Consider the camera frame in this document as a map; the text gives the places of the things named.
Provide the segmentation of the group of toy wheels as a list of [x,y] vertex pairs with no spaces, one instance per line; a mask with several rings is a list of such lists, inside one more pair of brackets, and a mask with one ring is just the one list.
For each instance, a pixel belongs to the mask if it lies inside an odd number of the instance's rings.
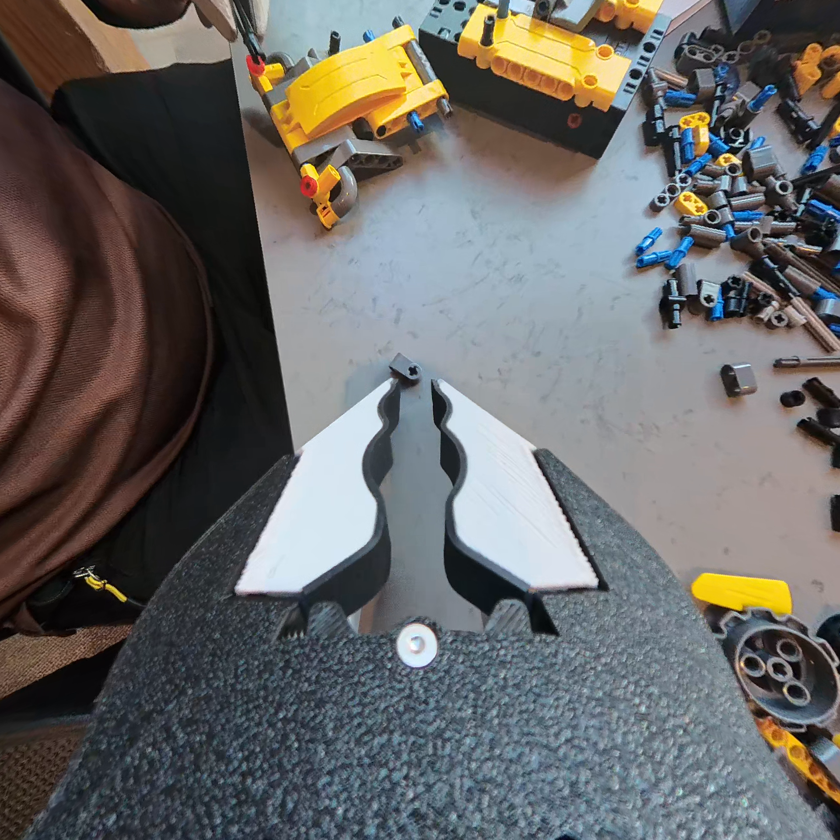
[[838,655],[789,614],[766,607],[721,614],[712,628],[751,712],[792,733],[833,730]]

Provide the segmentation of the yellow curved panel piece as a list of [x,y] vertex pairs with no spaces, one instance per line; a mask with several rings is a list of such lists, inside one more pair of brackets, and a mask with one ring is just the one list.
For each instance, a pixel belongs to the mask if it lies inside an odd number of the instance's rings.
[[700,602],[739,613],[754,607],[793,612],[791,588],[781,580],[706,572],[696,577],[690,592]]

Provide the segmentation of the person's brown shirt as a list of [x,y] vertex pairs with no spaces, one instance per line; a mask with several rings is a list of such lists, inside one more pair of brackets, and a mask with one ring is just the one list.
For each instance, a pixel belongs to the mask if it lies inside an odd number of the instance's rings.
[[214,362],[207,274],[173,217],[31,98],[1,95],[1,617],[175,461]]

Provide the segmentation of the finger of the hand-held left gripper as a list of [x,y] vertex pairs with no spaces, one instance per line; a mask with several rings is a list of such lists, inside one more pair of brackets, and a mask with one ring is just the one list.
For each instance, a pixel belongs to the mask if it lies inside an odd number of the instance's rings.
[[234,43],[241,39],[251,58],[267,62],[262,42],[267,30],[267,1],[192,1],[208,27]]

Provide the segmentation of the yellow grey toy vehicle assembly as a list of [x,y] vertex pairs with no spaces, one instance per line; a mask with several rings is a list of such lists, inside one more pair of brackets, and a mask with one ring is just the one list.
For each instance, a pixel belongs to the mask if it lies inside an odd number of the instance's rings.
[[248,22],[238,22],[253,89],[290,156],[301,194],[325,229],[354,209],[358,178],[390,172],[403,156],[388,140],[420,136],[431,118],[452,116],[448,92],[412,28],[394,17],[381,36],[341,50],[337,31],[329,49],[311,49],[297,63],[268,56]]

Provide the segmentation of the wooden panel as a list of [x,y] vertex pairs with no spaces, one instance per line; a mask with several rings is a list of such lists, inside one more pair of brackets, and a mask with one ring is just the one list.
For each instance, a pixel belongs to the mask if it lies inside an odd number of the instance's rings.
[[68,81],[151,68],[127,30],[81,1],[2,1],[1,30],[48,101]]

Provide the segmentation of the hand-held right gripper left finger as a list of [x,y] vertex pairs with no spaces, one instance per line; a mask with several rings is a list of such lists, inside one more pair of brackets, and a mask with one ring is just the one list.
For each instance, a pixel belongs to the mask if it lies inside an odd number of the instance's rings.
[[381,486],[401,393],[395,379],[385,381],[301,447],[237,596],[289,600],[305,613],[332,602],[346,616],[375,598],[391,569]]

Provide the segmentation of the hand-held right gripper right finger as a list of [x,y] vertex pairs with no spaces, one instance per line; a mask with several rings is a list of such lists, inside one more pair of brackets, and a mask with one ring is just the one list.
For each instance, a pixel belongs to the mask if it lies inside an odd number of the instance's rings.
[[444,569],[485,615],[501,601],[531,617],[546,596],[598,591],[601,576],[537,448],[444,380],[432,381],[445,505]]

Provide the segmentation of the pile of small building pieces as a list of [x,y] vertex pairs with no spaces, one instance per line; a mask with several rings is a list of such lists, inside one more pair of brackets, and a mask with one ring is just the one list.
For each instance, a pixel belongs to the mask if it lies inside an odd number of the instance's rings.
[[823,355],[776,371],[838,370],[838,33],[763,29],[736,42],[715,28],[678,42],[674,69],[633,68],[645,145],[668,180],[648,208],[677,213],[678,239],[654,227],[635,267],[665,270],[658,318],[751,320],[800,331]]

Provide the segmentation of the blue cardboard kit box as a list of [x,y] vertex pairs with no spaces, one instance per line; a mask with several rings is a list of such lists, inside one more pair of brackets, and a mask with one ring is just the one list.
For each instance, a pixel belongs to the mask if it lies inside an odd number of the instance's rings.
[[722,1],[730,35],[746,39],[767,30],[772,35],[824,38],[839,31],[838,1]]

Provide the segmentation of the person's left forearm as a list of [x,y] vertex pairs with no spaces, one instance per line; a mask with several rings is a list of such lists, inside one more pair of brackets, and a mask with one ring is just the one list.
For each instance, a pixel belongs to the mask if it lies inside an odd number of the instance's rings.
[[83,1],[105,25],[152,29],[171,25],[186,14],[192,1]]

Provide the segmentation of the black battery box yellow beams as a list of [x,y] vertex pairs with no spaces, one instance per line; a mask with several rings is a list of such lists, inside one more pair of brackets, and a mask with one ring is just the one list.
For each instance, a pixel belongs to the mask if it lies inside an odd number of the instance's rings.
[[458,105],[601,159],[671,23],[662,2],[435,2],[418,43]]

